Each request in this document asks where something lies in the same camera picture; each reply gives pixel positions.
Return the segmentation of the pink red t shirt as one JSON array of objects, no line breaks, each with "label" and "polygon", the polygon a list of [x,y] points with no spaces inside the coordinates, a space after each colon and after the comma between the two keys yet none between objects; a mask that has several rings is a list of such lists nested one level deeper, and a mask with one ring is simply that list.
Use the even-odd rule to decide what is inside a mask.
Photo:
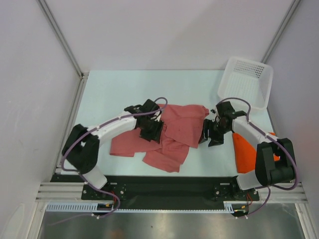
[{"label": "pink red t shirt", "polygon": [[204,119],[209,109],[202,105],[168,105],[161,120],[164,122],[160,143],[140,137],[141,129],[124,132],[112,139],[110,155],[133,157],[145,153],[143,162],[166,171],[179,172],[189,149],[198,148]]}]

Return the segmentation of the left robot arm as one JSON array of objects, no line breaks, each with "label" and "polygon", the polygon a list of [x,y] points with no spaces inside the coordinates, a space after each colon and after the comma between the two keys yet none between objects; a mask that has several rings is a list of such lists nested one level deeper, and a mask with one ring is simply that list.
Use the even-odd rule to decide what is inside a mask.
[{"label": "left robot arm", "polygon": [[107,198],[110,186],[107,184],[107,177],[97,166],[100,146],[134,129],[140,130],[140,138],[160,143],[163,128],[160,118],[167,105],[165,97],[159,97],[155,101],[148,99],[143,105],[126,107],[117,117],[100,125],[75,125],[61,152],[61,168],[64,171],[78,173],[93,187],[92,192],[99,199]]}]

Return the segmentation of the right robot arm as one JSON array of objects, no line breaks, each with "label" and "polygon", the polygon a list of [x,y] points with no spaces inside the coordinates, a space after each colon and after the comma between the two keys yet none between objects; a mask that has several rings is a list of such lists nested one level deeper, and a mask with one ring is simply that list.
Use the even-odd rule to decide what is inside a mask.
[{"label": "right robot arm", "polygon": [[230,99],[219,102],[213,113],[215,119],[203,122],[200,142],[209,140],[209,146],[224,143],[224,136],[229,132],[241,135],[256,151],[254,170],[235,177],[235,184],[230,187],[230,195],[241,200],[248,194],[248,189],[274,186],[294,181],[290,190],[296,188],[299,175],[292,142],[287,138],[271,135],[250,119],[250,111],[236,111]]}]

